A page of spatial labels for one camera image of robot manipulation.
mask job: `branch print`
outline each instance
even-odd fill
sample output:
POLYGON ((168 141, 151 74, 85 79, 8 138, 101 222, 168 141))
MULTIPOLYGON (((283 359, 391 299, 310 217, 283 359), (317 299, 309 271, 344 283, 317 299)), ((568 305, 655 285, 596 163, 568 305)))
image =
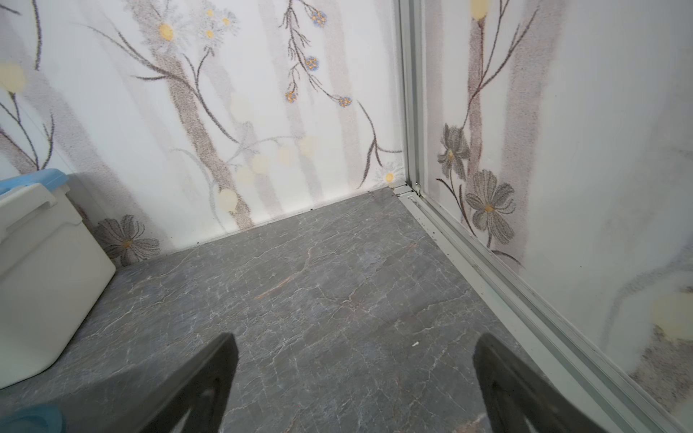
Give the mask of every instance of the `branch print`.
POLYGON ((490 170, 480 170, 479 164, 482 154, 482 128, 481 128, 481 101, 480 93, 498 74, 503 70, 515 52, 518 45, 522 42, 527 31, 534 22, 538 8, 529 18, 526 24, 519 24, 515 29, 510 45, 507 48, 500 64, 492 71, 491 65, 493 56, 498 48, 498 35, 505 18, 510 0, 498 0, 498 23, 495 28, 495 35, 491 44, 489 57, 484 61, 484 29, 486 16, 488 15, 489 2, 483 0, 471 1, 472 30, 470 36, 470 66, 468 77, 467 108, 462 126, 449 127, 445 124, 441 143, 444 151, 438 156, 438 163, 444 177, 439 178, 438 182, 445 185, 446 189, 455 198, 455 203, 460 210, 463 223, 469 231, 477 236, 477 232, 486 232, 485 245, 495 255, 506 257, 520 265, 520 262, 499 249, 492 249, 494 241, 501 245, 506 245, 515 236, 514 230, 510 227, 503 215, 508 215, 515 211, 513 195, 515 190, 508 183, 498 185, 498 178, 490 170), (464 127, 469 124, 470 140, 467 141, 464 127), (453 172, 460 181, 455 189, 453 182, 453 172), (467 203, 469 210, 474 210, 471 222, 468 217, 467 203))
MULTIPOLYGON (((163 17, 161 13, 157 12, 157 15, 160 17, 163 17)), ((185 87, 187 87, 195 96, 195 98, 198 100, 200 105, 202 106, 202 109, 204 110, 205 113, 207 113, 207 116, 214 122, 214 125, 224 134, 229 140, 233 141, 234 143, 238 143, 238 140, 236 140, 227 130, 224 128, 221 124, 221 122, 214 116, 214 114, 211 112, 209 109, 209 106, 207 103, 204 101, 204 96, 202 95, 202 92, 200 91, 200 70, 202 69, 202 65, 204 64, 204 61, 207 59, 207 56, 212 54, 214 55, 213 51, 213 44, 211 41, 215 40, 215 38, 219 38, 219 36, 214 33, 212 30, 207 30, 205 33, 207 33, 207 38, 210 40, 210 44, 206 45, 204 47, 204 55, 198 62, 198 65, 195 67, 193 66, 193 63, 190 61, 190 59, 183 54, 183 57, 187 61, 187 64, 190 66, 191 73, 192 73, 192 80, 185 76, 184 74, 180 73, 175 73, 173 71, 169 71, 164 67, 157 66, 154 62, 148 60, 145 58, 142 54, 140 54, 132 45, 129 43, 129 41, 123 36, 123 34, 116 29, 116 33, 118 34, 118 38, 120 41, 115 40, 113 37, 110 37, 109 35, 106 35, 104 32, 94 28, 94 27, 89 27, 93 31, 97 32, 99 35, 105 37, 108 39, 111 43, 119 47, 121 50, 125 51, 131 58, 135 59, 139 64, 142 66, 146 67, 152 72, 155 72, 158 75, 155 76, 134 76, 135 78, 138 78, 143 81, 157 81, 157 80, 163 80, 163 79, 169 79, 169 80, 176 80, 180 83, 182 83, 185 87)), ((174 30, 173 27, 170 24, 162 24, 159 26, 159 33, 162 40, 170 42, 170 44, 161 44, 161 46, 167 46, 167 47, 172 47, 173 40, 174 40, 174 30)))
POLYGON ((36 21, 36 63, 34 63, 34 70, 38 71, 39 64, 41 63, 41 45, 43 44, 43 37, 41 34, 39 7, 36 4, 36 0, 31 0, 31 5, 34 7, 34 20, 36 21))
MULTIPOLYGON (((284 96, 286 101, 293 104, 298 99, 299 95, 299 81, 301 76, 305 76, 308 79, 308 84, 311 88, 319 93, 324 94, 331 100, 335 101, 340 107, 346 108, 353 102, 348 96, 340 96, 327 91, 320 80, 315 76, 319 68, 319 60, 311 55, 306 55, 305 50, 310 47, 310 40, 300 31, 301 24, 299 23, 299 18, 295 10, 295 4, 299 3, 299 7, 302 8, 303 12, 306 13, 308 18, 313 22, 313 25, 317 28, 323 28, 327 25, 327 16, 325 12, 316 9, 314 6, 306 3, 304 0, 288 0, 288 5, 286 11, 284 12, 280 27, 284 27, 289 32, 289 39, 287 43, 287 52, 290 60, 295 60, 295 64, 289 68, 289 85, 286 89, 284 96)), ((401 150, 386 150, 380 147, 378 144, 378 137, 376 135, 376 128, 373 125, 373 121, 366 111, 365 107, 361 102, 358 102, 361 111, 366 116, 368 123, 371 126, 371 131, 373 132, 373 140, 368 148, 366 154, 366 164, 363 170, 363 176, 361 183, 358 188, 363 186, 368 177, 368 173, 371 169, 371 160, 373 155, 376 157, 378 165, 383 168, 383 162, 380 159, 378 152, 386 153, 402 153, 401 150)))
POLYGON ((20 146, 17 140, 13 139, 9 135, 7 129, 2 128, 0 125, 0 135, 2 135, 4 138, 3 141, 6 143, 6 145, 10 147, 9 152, 14 156, 12 160, 16 162, 16 164, 14 164, 15 168, 20 172, 26 171, 26 161, 30 161, 32 166, 31 171, 46 168, 48 162, 53 156, 53 137, 55 135, 55 122, 53 121, 53 115, 51 115, 50 125, 43 124, 47 149, 45 150, 45 155, 43 158, 41 158, 39 157, 39 150, 37 150, 37 146, 34 144, 34 141, 31 139, 31 136, 26 130, 24 119, 21 117, 19 101, 17 100, 18 94, 21 93, 21 91, 24 89, 24 85, 26 84, 26 77, 24 76, 21 66, 15 63, 6 63, 0 65, 0 77, 2 86, 7 91, 7 95, 10 100, 10 104, 7 105, 0 102, 0 108, 2 108, 10 119, 14 121, 23 135, 24 146, 20 146))

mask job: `tree trunk print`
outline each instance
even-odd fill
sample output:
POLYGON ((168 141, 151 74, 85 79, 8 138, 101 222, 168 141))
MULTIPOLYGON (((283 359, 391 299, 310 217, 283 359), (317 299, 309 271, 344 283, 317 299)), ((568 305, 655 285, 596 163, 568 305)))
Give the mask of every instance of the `tree trunk print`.
POLYGON ((693 396, 693 342, 672 341, 661 328, 652 336, 635 371, 629 376, 668 412, 693 396))
MULTIPOLYGON (((286 62, 286 40, 279 28, 280 21, 277 20, 277 9, 274 7, 274 2, 272 0, 258 0, 258 10, 262 18, 263 26, 265 27, 265 35, 272 55, 274 72, 277 77, 284 77, 286 76, 288 64, 286 62)), ((281 83, 277 85, 279 86, 279 90, 283 93, 283 85, 281 83)), ((294 104, 285 104, 285 106, 286 116, 288 117, 290 125, 290 135, 305 135, 306 128, 301 118, 301 110, 294 104)), ((320 178, 317 176, 315 164, 301 152, 299 152, 299 164, 301 166, 301 171, 306 177, 310 197, 313 199, 315 206, 321 206, 325 202, 325 198, 322 192, 320 178)))
MULTIPOLYGON (((525 4, 523 19, 529 19, 532 14, 536 14, 536 19, 517 48, 510 72, 500 177, 506 179, 517 194, 515 212, 508 215, 508 223, 516 235, 505 249, 519 261, 522 261, 528 237, 527 198, 534 169, 541 96, 548 83, 548 71, 560 40, 567 4, 567 0, 531 0, 525 4)), ((520 269, 512 260, 507 263, 515 271, 520 269)))
MULTIPOLYGON (((343 94, 353 94, 347 64, 347 50, 344 43, 344 27, 340 6, 335 1, 316 2, 320 10, 330 17, 329 26, 325 26, 325 52, 329 65, 330 82, 343 94)), ((354 109, 341 109, 337 112, 342 126, 342 151, 346 162, 346 175, 349 189, 357 189, 362 180, 361 149, 359 144, 358 112, 354 109)))
MULTIPOLYGON (((160 64, 167 71, 177 75, 184 75, 183 65, 180 61, 169 56, 160 56, 157 58, 157 64, 160 64)), ((204 128, 204 123, 198 114, 198 106, 195 102, 195 96, 192 91, 178 80, 167 80, 168 91, 171 95, 178 117, 188 134, 190 142, 195 148, 195 154, 200 158, 200 161, 209 169, 214 182, 218 185, 219 191, 229 189, 236 192, 236 185, 231 171, 226 163, 219 157, 211 138, 204 128)), ((236 220, 238 228, 246 230, 254 226, 250 218, 250 208, 245 200, 239 195, 236 212, 231 213, 231 216, 236 220)))
POLYGON ((481 124, 481 93, 477 89, 481 86, 484 73, 484 27, 486 18, 479 21, 472 20, 469 30, 469 72, 467 76, 467 101, 469 121, 469 165, 467 176, 471 177, 479 171, 482 151, 482 124, 481 124))
POLYGON ((36 171, 36 165, 13 140, 0 128, 0 153, 7 158, 20 175, 36 171))
MULTIPOLYGON (((19 41, 21 37, 12 30, 7 14, 0 13, 0 40, 19 41)), ((36 71, 36 58, 24 52, 21 44, 5 44, 7 56, 21 65, 26 74, 26 86, 22 96, 39 112, 42 118, 53 114, 55 142, 58 152, 64 155, 77 176, 71 181, 70 198, 77 201, 93 220, 123 212, 137 215, 152 235, 161 240, 161 249, 171 251, 169 237, 158 230, 139 206, 118 175, 101 159, 89 134, 67 104, 60 92, 52 88, 42 70, 36 71)))

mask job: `blue object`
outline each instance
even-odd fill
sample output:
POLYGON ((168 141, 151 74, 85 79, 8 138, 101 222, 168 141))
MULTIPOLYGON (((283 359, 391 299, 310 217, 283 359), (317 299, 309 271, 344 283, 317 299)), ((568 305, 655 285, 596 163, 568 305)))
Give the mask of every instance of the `blue object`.
POLYGON ((28 175, 11 177, 0 181, 0 194, 8 192, 12 188, 18 186, 28 186, 32 184, 42 184, 48 191, 55 190, 58 186, 67 182, 67 175, 57 168, 46 168, 38 170, 28 175))
POLYGON ((65 418, 55 406, 39 405, 29 407, 0 419, 0 433, 64 432, 65 418))

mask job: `yellow dot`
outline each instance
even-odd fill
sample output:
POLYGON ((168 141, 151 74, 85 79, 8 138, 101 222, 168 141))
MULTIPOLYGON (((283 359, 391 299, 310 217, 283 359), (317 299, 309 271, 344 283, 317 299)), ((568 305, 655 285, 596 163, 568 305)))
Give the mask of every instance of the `yellow dot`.
POLYGON ((669 293, 650 306, 652 323, 672 342, 693 340, 693 293, 669 293))
POLYGON ((471 0, 472 18, 479 21, 489 13, 489 0, 471 0))
POLYGON ((159 26, 159 34, 167 41, 171 41, 173 39, 173 27, 168 24, 162 24, 159 26))
POLYGON ((224 212, 236 212, 236 207, 238 206, 238 194, 232 189, 224 188, 219 191, 219 196, 217 197, 219 202, 219 209, 224 212))
POLYGON ((26 77, 17 63, 0 63, 0 87, 13 94, 24 89, 26 77))

